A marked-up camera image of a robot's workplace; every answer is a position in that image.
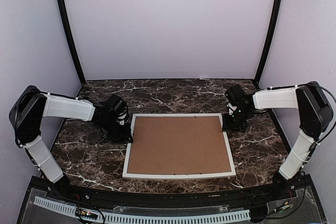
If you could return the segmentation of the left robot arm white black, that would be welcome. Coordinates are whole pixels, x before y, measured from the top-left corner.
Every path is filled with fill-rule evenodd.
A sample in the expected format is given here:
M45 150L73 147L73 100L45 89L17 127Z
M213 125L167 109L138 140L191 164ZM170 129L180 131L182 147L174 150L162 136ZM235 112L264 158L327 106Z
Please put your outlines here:
M29 85L11 108L8 118L15 144L25 150L33 165L54 184L54 193L63 201L74 197L74 189L66 183L67 176L53 157L51 145L44 141L43 130L55 140L63 121L81 120L104 130L110 142L133 143L128 105L116 94L105 101L93 102Z

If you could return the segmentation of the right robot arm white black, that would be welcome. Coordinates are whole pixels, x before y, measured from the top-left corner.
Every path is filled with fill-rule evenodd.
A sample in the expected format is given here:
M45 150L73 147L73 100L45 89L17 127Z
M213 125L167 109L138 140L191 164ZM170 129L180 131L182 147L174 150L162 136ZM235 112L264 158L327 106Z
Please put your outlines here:
M235 85L225 92L227 113L223 114L223 131L244 132L247 122L257 114L274 110L286 136L293 136L291 150L277 175L294 178L310 161L316 147L335 129L335 96L316 81L283 87L268 87L245 92Z

